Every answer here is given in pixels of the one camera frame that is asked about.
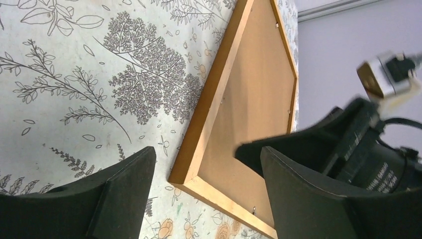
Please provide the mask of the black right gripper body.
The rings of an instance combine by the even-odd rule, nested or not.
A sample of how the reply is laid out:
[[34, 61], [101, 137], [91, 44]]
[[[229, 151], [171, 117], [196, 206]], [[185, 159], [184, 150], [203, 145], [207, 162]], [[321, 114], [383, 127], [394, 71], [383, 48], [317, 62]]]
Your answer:
[[339, 141], [324, 164], [325, 176], [381, 193], [421, 187], [419, 152], [403, 146], [393, 148], [380, 138], [390, 124], [421, 129], [420, 122], [380, 119], [377, 106], [365, 99], [354, 99], [343, 110], [334, 109], [330, 122], [339, 127]]

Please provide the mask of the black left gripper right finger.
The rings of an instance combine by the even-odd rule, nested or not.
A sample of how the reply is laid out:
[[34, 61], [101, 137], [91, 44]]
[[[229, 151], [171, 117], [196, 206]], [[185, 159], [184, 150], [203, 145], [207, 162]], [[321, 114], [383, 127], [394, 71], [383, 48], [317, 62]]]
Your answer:
[[261, 151], [280, 239], [419, 239], [421, 188], [370, 192], [304, 167], [277, 150]]

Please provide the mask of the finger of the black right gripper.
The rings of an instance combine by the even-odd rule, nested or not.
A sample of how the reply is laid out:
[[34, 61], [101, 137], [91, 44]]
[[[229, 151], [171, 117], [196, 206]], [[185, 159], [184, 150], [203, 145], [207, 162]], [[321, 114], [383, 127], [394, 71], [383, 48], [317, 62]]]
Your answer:
[[263, 176], [261, 151], [271, 147], [294, 162], [331, 178], [355, 178], [365, 165], [372, 106], [335, 107], [321, 121], [302, 131], [240, 145], [234, 157]]

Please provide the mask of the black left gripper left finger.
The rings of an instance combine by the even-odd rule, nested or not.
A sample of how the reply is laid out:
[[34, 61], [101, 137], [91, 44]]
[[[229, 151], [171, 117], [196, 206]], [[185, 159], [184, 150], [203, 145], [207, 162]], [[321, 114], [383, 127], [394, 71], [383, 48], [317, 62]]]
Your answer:
[[3, 239], [137, 239], [156, 164], [148, 146], [47, 193], [0, 198]]

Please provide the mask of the wooden picture frame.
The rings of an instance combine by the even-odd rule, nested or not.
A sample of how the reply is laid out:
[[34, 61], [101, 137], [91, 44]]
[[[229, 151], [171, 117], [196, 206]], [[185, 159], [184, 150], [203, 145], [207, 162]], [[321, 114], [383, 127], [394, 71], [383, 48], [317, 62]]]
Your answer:
[[[254, 0], [239, 0], [236, 3], [168, 179], [169, 183], [173, 186], [224, 214], [226, 213], [222, 211], [220, 207], [210, 201], [211, 189], [208, 183], [198, 181], [197, 175], [219, 106], [222, 102], [231, 69], [234, 65], [234, 60], [240, 46], [240, 41], [245, 30], [253, 2]], [[287, 133], [290, 133], [293, 130], [295, 121], [295, 107], [298, 91], [298, 72], [296, 64], [295, 69], [297, 79], [291, 102], [292, 125], [291, 129]], [[261, 230], [255, 231], [258, 231], [259, 233], [272, 239], [277, 237], [275, 228], [269, 234]]]

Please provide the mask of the brown cardboard backing board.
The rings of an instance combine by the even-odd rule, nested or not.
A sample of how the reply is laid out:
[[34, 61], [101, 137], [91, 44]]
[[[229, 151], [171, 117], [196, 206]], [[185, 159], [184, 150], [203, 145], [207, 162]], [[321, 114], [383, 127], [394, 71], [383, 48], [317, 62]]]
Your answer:
[[265, 181], [234, 153], [291, 129], [297, 74], [283, 27], [275, 0], [253, 2], [197, 175], [222, 211], [268, 234], [274, 220]]

